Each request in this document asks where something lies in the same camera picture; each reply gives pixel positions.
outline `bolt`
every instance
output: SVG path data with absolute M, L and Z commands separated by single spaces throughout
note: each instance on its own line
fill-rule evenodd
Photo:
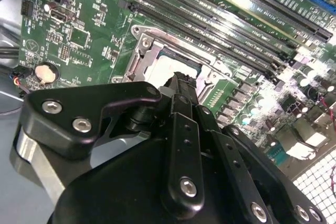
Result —
M 265 223 L 267 221 L 267 215 L 265 211 L 257 203 L 252 202 L 251 210 L 255 217 L 257 217 L 260 222 Z
M 150 92 L 151 94 L 157 94 L 156 89 L 153 87 L 147 87 L 147 91 Z
M 309 216 L 307 212 L 300 206 L 296 206 L 296 212 L 299 214 L 299 216 L 304 219 L 305 221 L 309 221 Z
M 210 111 L 206 107 L 203 107 L 202 110 L 205 114 L 210 115 Z
M 180 95 L 179 96 L 179 99 L 183 102 L 183 103 L 188 103 L 188 100 L 187 100 L 187 98 L 185 97 L 185 96 L 183 96 L 183 95 Z
M 182 192 L 188 197 L 195 197 L 197 194 L 195 184 L 188 178 L 181 179 L 180 187 Z
M 317 221 L 322 221 L 322 219 L 319 216 L 319 214 L 313 208 L 309 208 L 309 211 L 310 211 L 311 215 L 313 215 L 313 217 L 315 219 L 317 219 Z
M 72 122 L 72 127 L 81 133 L 87 133 L 91 130 L 92 126 L 89 120 L 85 118 L 77 118 Z
M 232 129 L 233 134 L 237 136 L 239 135 L 239 131 L 236 128 L 231 128 L 231 129 Z
M 46 101 L 42 104 L 42 109 L 49 114 L 58 114 L 62 111 L 62 105 L 55 101 Z
M 152 45 L 151 41 L 147 38 L 142 39 L 142 46 L 144 48 L 149 48 Z

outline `green circuit board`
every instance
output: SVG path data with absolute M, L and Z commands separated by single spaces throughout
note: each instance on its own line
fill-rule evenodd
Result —
M 295 80 L 302 68 L 288 66 L 279 56 L 308 64 L 320 76 L 335 79 L 330 73 L 335 68 L 336 55 L 336 38 L 332 37 L 336 31 L 334 14 L 310 0 L 275 1 L 319 27 L 311 33 L 300 22 L 275 15 L 283 14 L 283 10 L 270 9 L 254 0 L 24 1 L 30 12 L 23 17 L 19 64 L 35 69 L 48 62 L 59 72 L 59 78 L 51 84 L 41 82 L 35 75 L 22 80 L 32 90 L 113 83 L 113 78 L 125 75 L 138 42 L 131 33 L 132 26 L 157 27 L 209 52 L 232 73 L 229 80 L 219 80 L 202 101 L 216 116 L 242 83 L 251 86 L 241 106 L 232 108 L 235 114 L 229 122 L 219 123 L 240 125 L 257 145 L 265 145 L 269 133 L 265 119 L 272 119 L 278 128 L 295 120 L 288 113 L 274 116 L 286 96 L 294 95 L 309 107 L 314 105 Z M 136 10 L 125 8 L 121 1 L 132 4 Z M 325 34 L 332 38 L 323 41 Z M 274 62 L 286 69 L 281 73 L 274 70 Z M 270 71 L 277 78 L 282 76 L 281 89 L 275 90 L 267 74 Z M 268 99 L 270 106 L 253 115 L 248 105 L 258 95 Z M 248 115 L 254 123 L 244 124 L 242 115 Z

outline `ram slot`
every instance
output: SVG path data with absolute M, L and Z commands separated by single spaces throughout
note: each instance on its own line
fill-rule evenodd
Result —
M 195 43 L 208 47 L 207 51 L 212 51 L 215 55 L 218 56 L 222 55 L 223 57 L 239 62 L 241 65 L 244 65 L 261 75 L 265 75 L 268 72 L 266 68 L 260 66 L 259 64 L 253 61 L 245 59 L 244 57 L 236 53 L 224 51 L 222 46 L 219 46 L 217 43 L 210 42 L 208 38 L 203 35 L 196 34 L 195 31 L 190 29 L 185 24 L 180 23 L 177 20 L 174 20 L 166 16 L 165 14 L 158 12 L 155 9 L 149 8 L 148 6 L 146 6 L 145 3 L 142 3 L 142 5 L 138 7 L 138 12 L 145 15 L 146 17 L 152 18 L 153 20 L 160 21 L 163 24 L 167 24 L 173 27 L 176 31 L 178 31 L 182 35 L 187 35 L 188 37 L 190 37 L 190 39 Z
M 266 56 L 260 53 L 257 52 L 253 53 L 250 50 L 251 48 L 245 46 L 244 44 L 238 41 L 236 41 L 235 43 L 229 41 L 227 38 L 225 38 L 227 36 L 223 35 L 223 33 L 221 33 L 220 31 L 214 30 L 211 27 L 204 25 L 204 23 L 199 21 L 197 18 L 194 18 L 190 15 L 186 15 L 183 11 L 175 8 L 175 6 L 170 5 L 167 2 L 162 2 L 161 0 L 145 0 L 145 1 L 152 6 L 158 6 L 166 14 L 170 14 L 171 16 L 175 16 L 176 18 L 183 20 L 184 25 L 193 29 L 195 33 L 202 34 L 203 36 L 207 37 L 207 39 L 216 42 L 222 47 L 226 47 L 228 50 L 231 50 L 233 52 L 236 52 L 237 54 L 242 55 L 242 57 L 257 62 L 264 68 L 270 68 L 271 64 L 274 62 L 272 59 L 267 58 Z
M 252 54 L 257 55 L 258 58 L 269 61 L 270 57 L 277 58 L 278 55 L 281 53 L 280 49 L 274 50 L 274 48 L 267 47 L 265 42 L 260 42 L 260 40 L 253 39 L 249 33 L 244 32 L 243 29 L 235 26 L 234 24 L 228 23 L 221 23 L 211 15 L 204 14 L 203 12 L 199 12 L 196 9 L 185 5 L 184 3 L 180 2 L 168 3 L 165 0 L 167 5 L 170 5 L 172 8 L 178 8 L 180 10 L 181 15 L 189 16 L 193 19 L 198 19 L 198 22 L 206 23 L 207 25 L 211 26 L 213 30 L 216 31 L 216 34 L 220 35 L 222 38 L 230 36 L 229 40 L 235 44 L 235 46 L 243 48 L 246 51 L 249 51 Z
M 293 19 L 298 24 L 306 27 L 307 29 L 318 33 L 321 37 L 325 38 L 327 41 L 332 37 L 332 33 L 325 30 L 323 27 L 318 26 L 314 22 L 302 17 L 301 15 L 294 12 L 292 9 L 278 2 L 277 0 L 262 0 L 264 3 L 267 3 L 272 8 L 286 15 L 287 17 Z
M 211 3 L 207 0 L 178 0 L 181 3 L 194 8 L 195 10 L 215 18 L 220 23 L 226 25 L 232 25 L 234 27 L 239 27 L 240 31 L 247 27 L 250 31 L 245 31 L 246 34 L 254 34 L 254 36 L 249 36 L 250 39 L 253 39 L 256 42 L 259 42 L 264 47 L 270 48 L 274 52 L 279 52 L 279 49 L 284 53 L 290 55 L 293 50 L 289 48 L 284 41 L 281 41 L 272 35 L 260 30 L 259 28 L 249 24 L 248 22 L 236 17 L 232 13 L 221 9 L 217 5 Z

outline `electrolytic capacitor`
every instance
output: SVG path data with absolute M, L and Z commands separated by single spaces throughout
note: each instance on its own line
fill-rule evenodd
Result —
M 311 67 L 305 66 L 305 68 L 302 71 L 309 79 L 313 79 L 317 76 L 317 73 L 314 69 Z
M 49 2 L 49 3 L 47 3 L 47 4 L 45 4 L 43 6 L 43 9 L 44 9 L 45 12 L 48 13 L 48 12 L 51 11 L 51 9 L 54 9 L 56 7 L 57 7 L 57 3 L 55 3 L 55 2 Z
M 258 105 L 260 106 L 260 107 L 263 107 L 263 106 L 265 106 L 266 105 L 266 99 L 264 98 L 264 97 L 262 97 L 261 95 L 258 95 L 257 97 L 256 97 L 256 102 L 258 103 Z
M 265 124 L 270 131 L 275 131 L 275 127 L 270 119 L 266 119 Z
M 247 114 L 242 114 L 240 119 L 242 120 L 242 125 L 248 125 L 251 122 L 251 118 L 249 118 Z
M 291 112 L 296 118 L 302 117 L 302 113 L 301 113 L 299 108 L 295 108 L 295 109 L 291 110 Z
M 301 87 L 306 87 L 310 83 L 310 80 L 301 74 L 296 76 L 296 81 Z
M 300 103 L 298 108 L 302 113 L 306 113 L 308 111 L 308 107 L 306 107 L 303 103 Z
M 248 106 L 248 110 L 250 111 L 250 113 L 251 113 L 252 115 L 257 115 L 257 114 L 259 114 L 259 112 L 260 112 L 259 108 L 257 108 L 257 107 L 254 106 L 253 104 L 250 104 L 250 105 Z
M 324 87 L 328 92 L 332 92 L 335 89 L 335 86 L 327 80 L 322 79 L 320 85 Z

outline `capacitor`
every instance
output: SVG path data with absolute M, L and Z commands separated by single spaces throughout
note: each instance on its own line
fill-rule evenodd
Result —
M 302 117 L 302 113 L 301 113 L 301 111 L 300 111 L 299 108 L 295 108 L 295 109 L 293 109 L 291 112 L 292 112 L 292 114 L 293 114 L 296 118 L 300 118 L 300 117 Z
M 302 74 L 297 75 L 295 79 L 301 87 L 306 87 L 310 83 L 310 80 Z
M 260 112 L 259 108 L 256 107 L 256 106 L 254 106 L 253 104 L 250 104 L 250 105 L 248 106 L 248 110 L 250 111 L 250 113 L 251 113 L 252 115 L 257 115 L 257 114 L 259 114 L 259 112 Z
M 256 102 L 258 103 L 258 105 L 259 105 L 260 107 L 263 107 L 263 106 L 266 105 L 266 99 L 265 99 L 264 97 L 262 97 L 261 95 L 258 95 L 258 96 L 256 97 Z
M 248 125 L 251 121 L 251 118 L 249 118 L 247 114 L 242 114 L 240 116 L 240 119 L 241 119 L 242 125 Z
M 328 92 L 332 92 L 335 89 L 335 86 L 327 80 L 322 79 L 320 85 L 324 87 Z
M 43 6 L 43 9 L 44 9 L 45 12 L 48 13 L 48 12 L 51 11 L 51 9 L 54 9 L 56 7 L 57 7 L 57 3 L 56 2 L 49 2 L 49 3 L 47 3 L 47 4 L 45 4 Z
M 316 77 L 317 73 L 314 69 L 311 67 L 305 66 L 305 68 L 302 71 L 309 79 L 313 79 Z
M 308 111 L 308 107 L 306 107 L 303 103 L 300 103 L 298 108 L 302 113 L 306 113 Z
M 275 131 L 274 124 L 271 122 L 270 119 L 266 119 L 265 124 L 270 131 Z
M 42 84 L 49 84 L 59 78 L 59 71 L 57 67 L 50 62 L 41 62 L 35 68 L 35 76 Z

